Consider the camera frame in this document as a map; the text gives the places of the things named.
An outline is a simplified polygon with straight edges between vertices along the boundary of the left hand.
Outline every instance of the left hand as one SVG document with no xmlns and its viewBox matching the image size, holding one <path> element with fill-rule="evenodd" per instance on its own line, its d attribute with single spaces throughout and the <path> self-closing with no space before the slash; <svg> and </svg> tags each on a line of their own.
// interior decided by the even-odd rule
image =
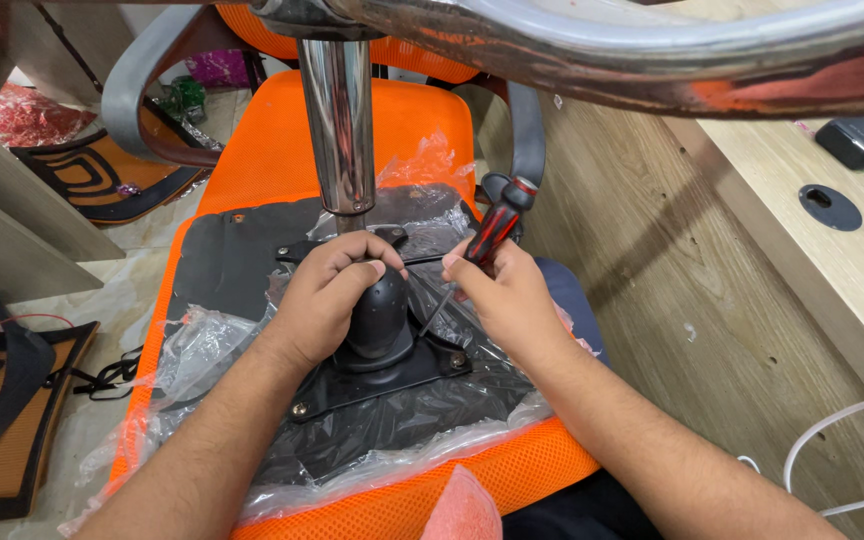
<svg viewBox="0 0 864 540">
<path fill-rule="evenodd" d="M 382 278 L 386 264 L 408 279 L 395 248 L 365 230 L 318 246 L 298 265 L 262 336 L 289 362 L 310 371 L 342 344 L 355 303 Z"/>
</svg>

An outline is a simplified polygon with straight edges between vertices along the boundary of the pink cloth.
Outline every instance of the pink cloth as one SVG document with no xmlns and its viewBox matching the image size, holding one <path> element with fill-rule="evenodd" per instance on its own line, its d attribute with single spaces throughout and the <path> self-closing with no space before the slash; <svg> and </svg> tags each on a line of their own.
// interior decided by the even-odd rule
<svg viewBox="0 0 864 540">
<path fill-rule="evenodd" d="M 496 502 L 475 474 L 456 465 L 438 497 L 422 540 L 501 540 L 502 518 Z"/>
</svg>

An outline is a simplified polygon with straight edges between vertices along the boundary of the right hand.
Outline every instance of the right hand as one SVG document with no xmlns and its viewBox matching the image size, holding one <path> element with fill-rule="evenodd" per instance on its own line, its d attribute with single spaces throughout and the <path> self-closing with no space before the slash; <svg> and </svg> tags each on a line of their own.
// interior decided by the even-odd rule
<svg viewBox="0 0 864 540">
<path fill-rule="evenodd" d="M 572 341 L 532 255 L 506 240 L 483 271 L 463 258 L 471 241 L 463 240 L 441 259 L 441 277 L 458 283 L 472 300 L 492 341 L 518 363 L 543 358 L 553 344 Z"/>
</svg>

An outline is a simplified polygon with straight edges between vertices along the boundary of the orange and black mat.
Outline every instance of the orange and black mat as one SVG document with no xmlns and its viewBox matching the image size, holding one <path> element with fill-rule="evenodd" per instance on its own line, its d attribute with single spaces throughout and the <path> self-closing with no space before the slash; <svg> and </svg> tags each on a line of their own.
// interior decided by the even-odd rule
<svg viewBox="0 0 864 540">
<path fill-rule="evenodd" d="M 21 328 L 19 332 L 26 338 L 34 337 L 32 341 L 44 353 L 16 347 L 14 334 L 0 332 L 0 411 L 9 401 L 17 405 L 13 411 L 17 414 L 0 415 L 0 520 L 31 513 L 45 480 L 49 448 L 73 368 L 89 350 L 98 329 L 98 322 L 42 332 Z M 27 369 L 29 363 L 42 364 L 43 369 L 33 373 L 35 370 Z M 20 399 L 17 394 L 22 389 L 17 391 L 13 384 L 15 373 L 21 375 L 19 387 L 29 390 Z"/>
<path fill-rule="evenodd" d="M 142 123 L 171 144 L 202 148 L 154 104 L 142 108 Z M 93 223 L 134 221 L 181 193 L 203 172 L 135 157 L 115 144 L 105 129 L 64 144 L 9 150 Z M 130 189 L 138 193 L 130 194 Z"/>
</svg>

